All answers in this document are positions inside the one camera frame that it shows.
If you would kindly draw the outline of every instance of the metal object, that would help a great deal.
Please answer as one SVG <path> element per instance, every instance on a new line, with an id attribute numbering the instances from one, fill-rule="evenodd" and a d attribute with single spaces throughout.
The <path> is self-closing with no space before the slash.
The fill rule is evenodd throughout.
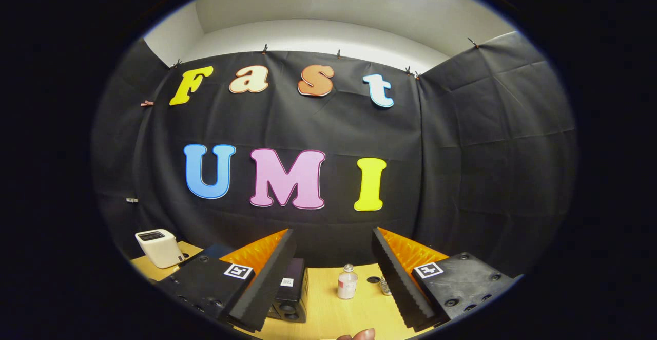
<path id="1" fill-rule="evenodd" d="M 378 283 L 378 285 L 380 286 L 383 295 L 392 295 L 392 291 L 390 291 L 390 288 L 388 288 L 388 283 L 385 282 L 385 278 L 383 276 L 381 276 L 381 281 Z"/>

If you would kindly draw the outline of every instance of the letter m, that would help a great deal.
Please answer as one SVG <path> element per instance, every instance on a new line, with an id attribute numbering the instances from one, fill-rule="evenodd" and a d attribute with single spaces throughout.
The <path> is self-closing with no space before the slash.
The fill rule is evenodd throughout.
<path id="1" fill-rule="evenodd" d="M 279 204 L 285 206 L 296 187 L 296 198 L 292 205 L 299 209 L 320 209 L 324 200 L 319 197 L 319 167 L 326 159 L 326 154 L 317 150 L 305 150 L 299 153 L 294 164 L 285 171 L 276 150 L 258 148 L 251 152 L 256 162 L 256 192 L 251 197 L 255 206 L 272 206 L 274 200 L 269 197 L 269 186 Z"/>

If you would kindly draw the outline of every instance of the black fabric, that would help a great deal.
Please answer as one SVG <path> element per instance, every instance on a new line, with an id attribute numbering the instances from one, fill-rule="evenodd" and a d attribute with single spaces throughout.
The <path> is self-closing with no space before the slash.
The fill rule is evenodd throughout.
<path id="1" fill-rule="evenodd" d="M 325 97 L 297 90 L 310 64 L 335 71 L 334 89 Z M 250 65 L 268 67 L 269 87 L 230 92 L 237 70 Z M 182 73 L 206 66 L 214 71 L 188 103 L 170 106 Z M 392 108 L 371 101 L 362 78 L 373 73 L 391 83 Z M 539 257 L 568 209 L 576 162 L 570 107 L 545 58 L 519 33 L 454 56 L 419 81 L 381 64 L 284 51 L 199 59 L 157 77 L 162 80 L 145 89 L 160 87 L 153 107 L 125 106 L 130 136 L 122 137 L 125 156 L 117 170 L 102 169 L 125 174 L 118 178 L 125 186 L 113 186 L 116 194 L 139 198 L 136 205 L 125 205 L 126 195 L 101 199 L 121 246 L 134 247 L 138 230 L 165 228 L 202 248 L 237 249 L 293 228 L 296 256 L 309 267 L 338 267 L 375 262 L 370 234 L 379 226 L 446 254 L 469 251 L 515 276 Z M 110 85 L 108 95 L 115 91 Z M 107 106 L 114 113 L 124 110 Z M 127 167 L 135 143 L 137 157 Z M 188 189 L 183 148 L 190 144 L 207 148 L 202 168 L 207 184 L 216 181 L 212 147 L 237 148 L 225 196 L 202 199 Z M 255 148 L 275 149 L 286 170 L 300 151 L 326 153 L 320 177 L 324 208 L 308 211 L 276 200 L 270 207 L 251 205 Z M 354 210 L 361 185 L 356 162 L 364 157 L 387 162 L 379 211 Z"/>
<path id="2" fill-rule="evenodd" d="M 139 40 L 127 50 L 106 83 L 91 132 L 93 182 L 99 207 L 112 236 L 129 258 L 144 254 L 134 234 L 143 231 L 138 206 L 126 198 L 134 191 L 133 156 L 145 108 L 167 67 Z"/>
<path id="3" fill-rule="evenodd" d="M 525 272 L 565 215 L 575 125 L 545 58 L 519 33 L 422 74 L 422 204 L 413 237 Z"/>
<path id="4" fill-rule="evenodd" d="M 269 87 L 263 92 L 234 94 L 228 85 L 240 68 L 267 66 Z M 325 97 L 299 94 L 296 84 L 310 64 L 333 67 L 334 89 Z M 188 103 L 169 106 L 190 69 L 213 66 Z M 382 74 L 391 83 L 395 104 L 381 109 L 369 97 L 363 76 Z M 373 263 L 371 229 L 380 226 L 410 236 L 417 215 L 421 150 L 417 85 L 413 77 L 381 64 L 337 59 L 307 52 L 245 52 L 181 64 L 152 107 L 139 158 L 139 207 L 145 228 L 172 228 L 192 244 L 225 244 L 239 248 L 284 228 L 293 228 L 296 255 L 309 267 Z M 230 190 L 220 199 L 202 199 L 185 182 L 186 145 L 208 149 L 203 178 L 216 181 L 215 145 L 237 148 L 230 159 Z M 320 190 L 326 205 L 316 211 L 274 202 L 249 203 L 254 194 L 255 162 L 250 152 L 273 148 L 286 170 L 302 150 L 326 153 Z M 381 158 L 380 211 L 358 212 L 361 170 L 357 160 Z"/>

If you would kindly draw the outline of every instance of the black speaker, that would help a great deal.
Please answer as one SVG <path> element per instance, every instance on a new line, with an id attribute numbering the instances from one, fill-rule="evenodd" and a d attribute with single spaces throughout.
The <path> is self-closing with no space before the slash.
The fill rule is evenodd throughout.
<path id="1" fill-rule="evenodd" d="M 308 300 L 308 275 L 305 272 L 305 261 L 293 258 L 274 298 L 268 317 L 284 321 L 305 323 Z"/>

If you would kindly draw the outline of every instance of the small glass bottle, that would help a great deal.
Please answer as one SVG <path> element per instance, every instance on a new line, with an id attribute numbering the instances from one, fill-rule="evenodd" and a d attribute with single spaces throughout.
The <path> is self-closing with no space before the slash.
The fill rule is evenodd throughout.
<path id="1" fill-rule="evenodd" d="M 353 298 L 356 295 L 356 284 L 358 284 L 358 275 L 354 272 L 354 266 L 345 265 L 344 272 L 338 275 L 338 298 Z"/>

